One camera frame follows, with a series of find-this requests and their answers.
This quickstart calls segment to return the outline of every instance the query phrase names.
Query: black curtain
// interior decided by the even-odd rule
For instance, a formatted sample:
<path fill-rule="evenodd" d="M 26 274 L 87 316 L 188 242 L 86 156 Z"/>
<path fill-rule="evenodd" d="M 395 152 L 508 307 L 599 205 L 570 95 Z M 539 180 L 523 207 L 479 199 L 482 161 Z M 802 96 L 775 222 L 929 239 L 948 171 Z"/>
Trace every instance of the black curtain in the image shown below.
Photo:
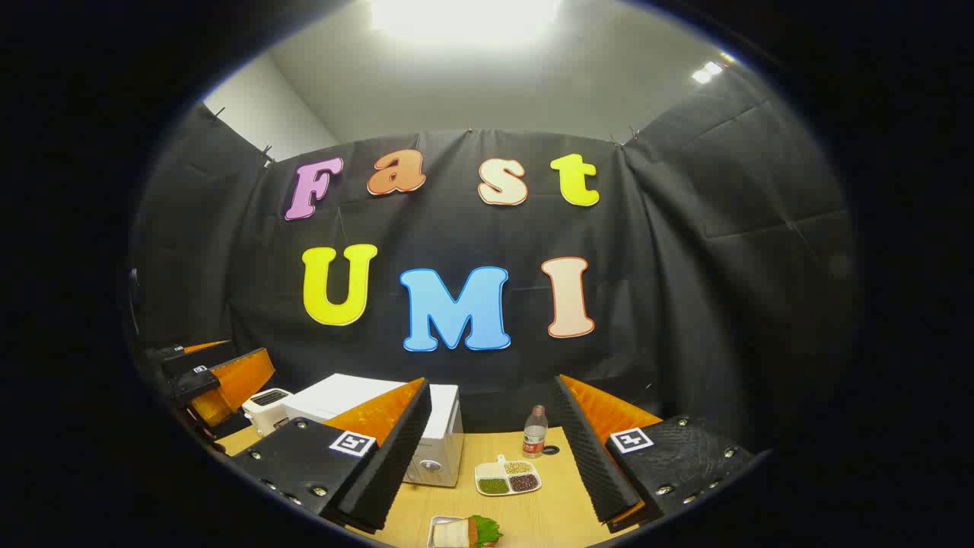
<path fill-rule="evenodd" d="M 145 204 L 145 336 L 231 335 L 241 351 L 265 346 L 277 386 L 297 391 L 334 372 L 426 376 L 460 385 L 468 431 L 512 431 L 533 404 L 550 403 L 549 383 L 564 373 L 658 414 L 705 414 L 760 450 L 809 397 L 829 395 L 855 337 L 856 251 L 839 183 L 796 115 L 742 70 L 729 68 L 625 145 L 495 130 L 422 133 L 259 169 L 259 151 L 203 114 L 191 116 L 191 125 L 205 126 L 193 135 L 219 144 L 207 152 L 182 140 L 186 152 L 159 172 L 155 199 Z M 217 155 L 207 164 L 209 180 L 192 164 L 238 145 L 240 159 Z M 404 148 L 423 153 L 427 182 L 370 195 L 373 164 Z M 561 196 L 548 164 L 570 153 L 596 166 L 587 178 L 600 193 L 593 207 Z M 314 215 L 284 220 L 297 168 L 334 157 L 344 168 Z M 477 169 L 488 158 L 524 166 L 524 203 L 481 201 Z M 365 312 L 345 327 L 318 324 L 302 301 L 301 255 L 336 250 L 328 296 L 341 302 L 349 272 L 342 251 L 353 244 L 379 250 Z M 589 263 L 583 289 L 596 327 L 555 339 L 546 332 L 553 302 L 540 267 L 565 255 Z M 409 298 L 399 274 L 431 268 L 456 297 L 478 266 L 508 272 L 502 302 L 511 345 L 406 351 Z"/>

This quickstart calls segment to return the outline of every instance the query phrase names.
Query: blue letter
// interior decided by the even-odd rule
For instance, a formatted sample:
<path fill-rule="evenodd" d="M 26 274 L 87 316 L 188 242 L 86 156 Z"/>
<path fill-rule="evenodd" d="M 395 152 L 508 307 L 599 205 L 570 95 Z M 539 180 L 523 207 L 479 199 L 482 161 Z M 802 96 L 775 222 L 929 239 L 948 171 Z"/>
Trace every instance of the blue letter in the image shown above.
<path fill-rule="evenodd" d="M 416 268 L 399 276 L 409 290 L 409 338 L 402 345 L 410 352 L 432 352 L 436 339 L 430 336 L 430 321 L 450 348 L 460 344 L 470 320 L 470 336 L 464 342 L 470 350 L 500 350 L 510 346 L 501 315 L 501 286 L 507 271 L 497 266 L 474 268 L 460 291 L 453 296 L 435 270 Z"/>

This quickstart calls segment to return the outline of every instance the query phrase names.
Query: pink letter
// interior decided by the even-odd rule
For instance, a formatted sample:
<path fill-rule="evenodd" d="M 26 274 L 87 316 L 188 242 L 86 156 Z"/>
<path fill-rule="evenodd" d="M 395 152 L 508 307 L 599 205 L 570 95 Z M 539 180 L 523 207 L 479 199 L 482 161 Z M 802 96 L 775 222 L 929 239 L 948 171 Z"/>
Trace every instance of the pink letter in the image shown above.
<path fill-rule="evenodd" d="M 332 158 L 298 168 L 298 183 L 294 187 L 294 198 L 291 200 L 291 209 L 284 214 L 284 220 L 310 217 L 315 212 L 314 202 L 324 198 L 324 193 L 328 190 L 330 177 L 328 173 L 338 175 L 341 171 L 341 158 Z"/>
<path fill-rule="evenodd" d="M 592 333 L 595 322 L 585 315 L 585 296 L 581 293 L 581 273 L 588 261 L 577 256 L 561 256 L 542 263 L 542 272 L 551 278 L 554 297 L 554 322 L 548 334 L 568 338 Z"/>

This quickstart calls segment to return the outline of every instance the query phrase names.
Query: water bottle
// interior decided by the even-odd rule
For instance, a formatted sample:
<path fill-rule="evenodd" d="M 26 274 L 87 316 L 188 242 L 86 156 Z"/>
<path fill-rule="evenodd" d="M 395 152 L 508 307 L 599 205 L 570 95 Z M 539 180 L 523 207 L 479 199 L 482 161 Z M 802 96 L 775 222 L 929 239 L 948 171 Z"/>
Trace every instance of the water bottle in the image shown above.
<path fill-rule="evenodd" d="M 535 406 L 524 423 L 524 458 L 538 458 L 544 449 L 544 436 L 547 434 L 547 417 L 544 406 Z"/>

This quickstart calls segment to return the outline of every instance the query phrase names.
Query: microwave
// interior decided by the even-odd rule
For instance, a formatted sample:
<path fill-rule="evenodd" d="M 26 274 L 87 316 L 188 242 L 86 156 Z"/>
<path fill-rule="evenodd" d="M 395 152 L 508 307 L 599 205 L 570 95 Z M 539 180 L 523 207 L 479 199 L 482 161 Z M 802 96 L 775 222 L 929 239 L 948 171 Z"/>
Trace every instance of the microwave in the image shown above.
<path fill-rule="evenodd" d="M 324 422 L 403 384 L 335 373 L 287 396 L 281 400 L 281 404 L 288 418 L 303 416 Z M 464 446 L 460 387 L 456 384 L 431 384 L 430 397 L 430 420 L 403 481 L 452 488 L 460 476 L 460 455 Z"/>

